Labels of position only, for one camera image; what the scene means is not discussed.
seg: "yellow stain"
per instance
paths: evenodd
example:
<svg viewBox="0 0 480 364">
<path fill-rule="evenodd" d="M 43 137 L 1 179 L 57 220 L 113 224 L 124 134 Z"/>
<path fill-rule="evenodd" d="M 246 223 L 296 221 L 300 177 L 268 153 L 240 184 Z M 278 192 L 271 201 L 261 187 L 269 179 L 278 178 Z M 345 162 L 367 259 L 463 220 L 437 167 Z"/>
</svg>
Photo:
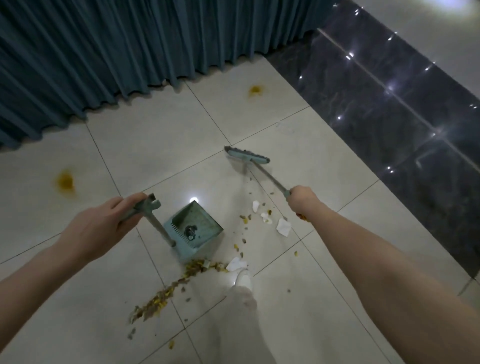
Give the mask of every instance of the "yellow stain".
<svg viewBox="0 0 480 364">
<path fill-rule="evenodd" d="M 264 93 L 264 89 L 261 85 L 253 85 L 248 90 L 248 97 L 261 96 Z"/>
<path fill-rule="evenodd" d="M 69 170 L 63 170 L 55 180 L 58 190 L 62 193 L 75 193 L 75 185 L 73 184 L 73 176 Z"/>
</svg>

